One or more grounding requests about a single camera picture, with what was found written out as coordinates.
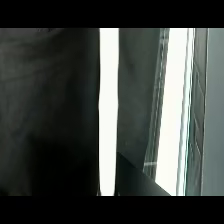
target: white vertical gap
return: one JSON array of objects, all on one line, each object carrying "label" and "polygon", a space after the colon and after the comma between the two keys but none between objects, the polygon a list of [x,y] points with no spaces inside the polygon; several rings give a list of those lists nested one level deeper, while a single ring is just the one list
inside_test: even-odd
[{"label": "white vertical gap", "polygon": [[99,169],[102,196],[115,192],[119,28],[100,28]]},{"label": "white vertical gap", "polygon": [[188,28],[170,28],[156,183],[176,195]]},{"label": "white vertical gap", "polygon": [[195,29],[188,29],[177,195],[185,196]]}]

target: black fabric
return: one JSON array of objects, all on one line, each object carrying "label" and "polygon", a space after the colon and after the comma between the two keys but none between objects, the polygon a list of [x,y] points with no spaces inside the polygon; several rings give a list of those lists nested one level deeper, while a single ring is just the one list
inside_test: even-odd
[{"label": "black fabric", "polygon": [[[121,28],[118,151],[142,169],[159,29]],[[0,189],[96,195],[98,28],[0,28]]]}]

